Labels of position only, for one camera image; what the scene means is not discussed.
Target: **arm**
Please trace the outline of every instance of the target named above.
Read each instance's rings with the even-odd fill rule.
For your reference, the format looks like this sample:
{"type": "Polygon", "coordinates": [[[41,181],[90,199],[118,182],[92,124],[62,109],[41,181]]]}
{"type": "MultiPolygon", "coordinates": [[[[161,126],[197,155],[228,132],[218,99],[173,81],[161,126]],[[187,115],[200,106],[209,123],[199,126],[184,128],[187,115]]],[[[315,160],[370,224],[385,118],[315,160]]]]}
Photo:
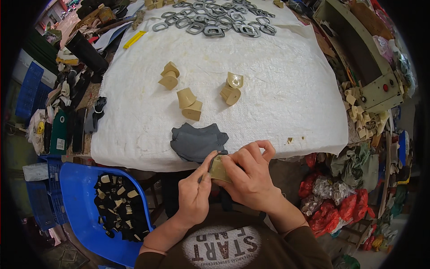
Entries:
{"type": "Polygon", "coordinates": [[[231,198],[254,210],[266,212],[278,233],[285,236],[300,226],[308,226],[298,208],[286,200],[275,187],[269,174],[269,162],[275,148],[268,140],[255,141],[231,155],[222,163],[232,183],[214,180],[225,188],[231,198]]]}
{"type": "Polygon", "coordinates": [[[211,152],[199,168],[186,179],[179,181],[179,210],[145,237],[139,254],[155,252],[166,255],[191,227],[205,220],[209,211],[208,198],[212,186],[208,170],[216,155],[216,151],[211,152]]]}

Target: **black tube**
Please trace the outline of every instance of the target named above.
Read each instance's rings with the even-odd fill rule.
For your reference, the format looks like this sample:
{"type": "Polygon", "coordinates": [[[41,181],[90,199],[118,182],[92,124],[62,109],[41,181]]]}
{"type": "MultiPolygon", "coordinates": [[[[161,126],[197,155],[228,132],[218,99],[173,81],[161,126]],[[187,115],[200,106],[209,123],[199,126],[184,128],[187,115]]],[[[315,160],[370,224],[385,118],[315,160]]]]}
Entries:
{"type": "Polygon", "coordinates": [[[76,30],[66,42],[66,48],[93,70],[94,73],[103,74],[108,69],[108,62],[100,56],[79,30],[76,30]]]}

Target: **person's left hand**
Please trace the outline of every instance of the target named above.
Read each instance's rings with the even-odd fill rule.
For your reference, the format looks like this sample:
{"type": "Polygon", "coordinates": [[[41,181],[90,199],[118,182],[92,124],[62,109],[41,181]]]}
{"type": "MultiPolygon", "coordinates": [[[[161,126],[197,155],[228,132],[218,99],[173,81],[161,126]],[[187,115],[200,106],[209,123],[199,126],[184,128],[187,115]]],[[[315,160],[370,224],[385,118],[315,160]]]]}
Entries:
{"type": "Polygon", "coordinates": [[[211,160],[216,155],[217,151],[212,151],[199,168],[178,183],[179,210],[175,217],[187,229],[202,223],[208,215],[209,194],[212,187],[208,170],[211,160]]]}

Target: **hand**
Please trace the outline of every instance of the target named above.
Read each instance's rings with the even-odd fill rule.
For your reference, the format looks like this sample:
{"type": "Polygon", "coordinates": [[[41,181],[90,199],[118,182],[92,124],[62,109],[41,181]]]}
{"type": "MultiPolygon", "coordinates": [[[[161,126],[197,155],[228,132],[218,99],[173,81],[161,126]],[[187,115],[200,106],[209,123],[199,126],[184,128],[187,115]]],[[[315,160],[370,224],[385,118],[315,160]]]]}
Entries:
{"type": "Polygon", "coordinates": [[[233,201],[251,209],[267,212],[282,197],[269,174],[269,162],[275,155],[275,148],[269,140],[258,140],[243,146],[239,151],[223,156],[221,161],[233,183],[214,180],[223,187],[233,201]]]}
{"type": "Polygon", "coordinates": [[[212,187],[208,170],[211,160],[216,155],[217,151],[212,151],[199,168],[178,183],[179,210],[174,218],[187,229],[202,223],[208,215],[209,194],[212,187]],[[203,179],[199,184],[198,180],[201,176],[203,179]]]}

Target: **blue plastic chair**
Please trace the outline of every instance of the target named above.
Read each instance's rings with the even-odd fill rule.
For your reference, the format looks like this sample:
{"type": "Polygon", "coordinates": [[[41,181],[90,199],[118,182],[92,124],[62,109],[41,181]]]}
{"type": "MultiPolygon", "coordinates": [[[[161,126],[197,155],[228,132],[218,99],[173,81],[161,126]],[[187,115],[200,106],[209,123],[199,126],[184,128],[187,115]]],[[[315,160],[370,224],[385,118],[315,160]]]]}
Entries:
{"type": "Polygon", "coordinates": [[[60,184],[70,226],[78,240],[90,251],[124,266],[134,267],[142,243],[122,240],[121,232],[115,231],[115,237],[110,238],[106,235],[103,226],[98,223],[99,214],[94,204],[94,185],[98,176],[103,173],[126,176],[134,183],[142,196],[149,231],[154,230],[145,193],[133,177],[115,168],[65,162],[60,171],[60,184]]]}

